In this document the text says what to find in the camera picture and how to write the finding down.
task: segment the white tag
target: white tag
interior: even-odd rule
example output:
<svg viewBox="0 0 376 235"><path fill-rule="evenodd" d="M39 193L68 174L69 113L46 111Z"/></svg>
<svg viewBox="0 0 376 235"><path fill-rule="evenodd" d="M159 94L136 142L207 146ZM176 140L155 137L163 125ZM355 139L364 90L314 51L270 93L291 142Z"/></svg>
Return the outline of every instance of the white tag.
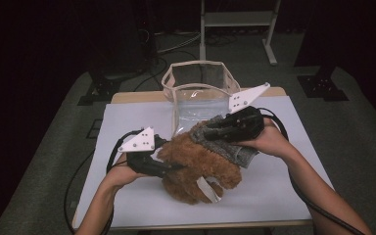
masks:
<svg viewBox="0 0 376 235"><path fill-rule="evenodd" d="M141 151L152 151L155 149L155 136L154 129L148 127L140 132L138 135L122 144L118 148L119 152L141 152Z"/></svg>
<svg viewBox="0 0 376 235"><path fill-rule="evenodd" d="M204 177L197 179L197 185L212 203L218 203L221 200Z"/></svg>
<svg viewBox="0 0 376 235"><path fill-rule="evenodd" d="M249 107L250 104L252 104L252 102L254 102L254 100L264 93L264 91L266 91L269 87L270 84L266 82L265 85L232 94L228 101L228 111L230 114L234 114Z"/></svg>

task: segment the brown plush toy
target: brown plush toy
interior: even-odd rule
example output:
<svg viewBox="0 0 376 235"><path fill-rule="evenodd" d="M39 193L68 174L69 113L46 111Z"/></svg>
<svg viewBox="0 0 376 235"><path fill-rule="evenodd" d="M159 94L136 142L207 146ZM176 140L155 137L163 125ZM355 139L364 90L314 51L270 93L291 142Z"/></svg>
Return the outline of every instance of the brown plush toy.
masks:
<svg viewBox="0 0 376 235"><path fill-rule="evenodd" d="M163 185L174 199L191 205L200 201L212 202L197 185L197 179L201 176L205 179L216 179L218 183L214 180L209 182L209 185L220 198L223 195L222 188L232 189L242 180L240 167L193 142L190 133L200 125L202 123L198 123L188 132L176 135L158 152L158 159L165 163L185 166L169 172L163 179Z"/></svg>

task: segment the white metal stand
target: white metal stand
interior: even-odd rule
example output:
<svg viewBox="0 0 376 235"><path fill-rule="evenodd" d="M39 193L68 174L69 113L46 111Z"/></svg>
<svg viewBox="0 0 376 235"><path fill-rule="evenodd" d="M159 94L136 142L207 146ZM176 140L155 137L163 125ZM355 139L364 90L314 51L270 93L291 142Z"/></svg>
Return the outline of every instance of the white metal stand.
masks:
<svg viewBox="0 0 376 235"><path fill-rule="evenodd" d="M267 37L262 40L262 43L270 64L276 66L277 61L271 50L270 42L276 25L280 2L281 0L276 0L273 11L206 13L205 0L202 0L200 60L206 59L206 27L268 25L268 34Z"/></svg>

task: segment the white tabletop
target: white tabletop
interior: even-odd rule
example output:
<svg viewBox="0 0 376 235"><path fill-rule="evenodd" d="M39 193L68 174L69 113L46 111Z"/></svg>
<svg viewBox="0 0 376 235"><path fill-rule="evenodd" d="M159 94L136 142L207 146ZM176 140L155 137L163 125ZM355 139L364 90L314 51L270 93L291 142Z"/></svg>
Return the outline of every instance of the white tabletop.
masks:
<svg viewBox="0 0 376 235"><path fill-rule="evenodd" d="M291 143L331 185L290 98L259 97L253 106L270 109L282 120ZM118 139L131 130L148 126L152 126L162 138L170 139L171 113L170 102L107 105L95 155L77 207L74 228L83 220L106 174L109 156ZM139 178L118 191L112 228L275 226L310 222L306 205L293 190L287 167L280 159L258 154L241 172L242 182L232 190L225 190L220 202L194 206L172 199L160 178Z"/></svg>

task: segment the transparent bag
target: transparent bag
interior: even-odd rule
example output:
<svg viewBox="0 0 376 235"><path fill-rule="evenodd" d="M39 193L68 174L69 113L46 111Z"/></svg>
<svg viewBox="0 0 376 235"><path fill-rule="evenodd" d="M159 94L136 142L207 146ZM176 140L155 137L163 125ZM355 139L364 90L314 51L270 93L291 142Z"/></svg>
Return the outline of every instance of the transparent bag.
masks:
<svg viewBox="0 0 376 235"><path fill-rule="evenodd" d="M172 135L201 120L228 114L229 97L240 85L222 62L172 64L162 79L164 95L173 103Z"/></svg>

